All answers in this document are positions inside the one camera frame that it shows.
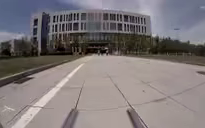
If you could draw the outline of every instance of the white line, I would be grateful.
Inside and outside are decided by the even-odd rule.
[[[34,116],[36,116],[37,113],[42,109],[41,107],[44,107],[83,65],[84,64],[79,65],[40,100],[38,100],[38,102],[33,105],[38,107],[29,108],[26,113],[24,113],[22,117],[15,123],[15,125],[12,126],[12,128],[25,128],[27,124],[34,118]]]

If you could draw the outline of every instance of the white building facade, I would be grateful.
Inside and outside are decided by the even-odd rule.
[[[151,36],[150,16],[114,10],[73,10],[39,13],[31,18],[31,35],[39,50],[55,48],[55,40],[73,43],[78,39],[106,45],[112,43],[115,34]]]

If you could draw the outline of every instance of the lawn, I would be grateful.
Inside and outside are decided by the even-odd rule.
[[[55,62],[61,62],[63,60],[74,60],[79,57],[80,56],[61,55],[0,59],[0,78],[31,68],[36,68]]]
[[[180,63],[187,63],[187,64],[205,66],[205,57],[201,57],[201,56],[142,55],[142,56],[137,56],[137,57],[149,58],[149,59],[168,60],[168,61],[174,61],[174,62],[180,62]]]

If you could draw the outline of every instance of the distant building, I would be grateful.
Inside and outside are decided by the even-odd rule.
[[[9,40],[2,42],[1,45],[1,52],[4,50],[8,50],[12,56],[22,56],[25,53],[29,53],[31,49],[30,42],[24,40]]]
[[[133,34],[151,36],[150,16],[114,10],[65,10],[31,17],[31,37],[41,52],[55,49],[58,42],[74,51],[79,51],[73,47],[75,42],[87,43],[87,50],[97,51],[115,46],[116,37]]]

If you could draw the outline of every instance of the sky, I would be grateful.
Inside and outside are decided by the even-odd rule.
[[[153,35],[194,44],[205,41],[205,0],[0,0],[0,42],[29,35],[30,17],[35,12],[75,9],[147,14]]]

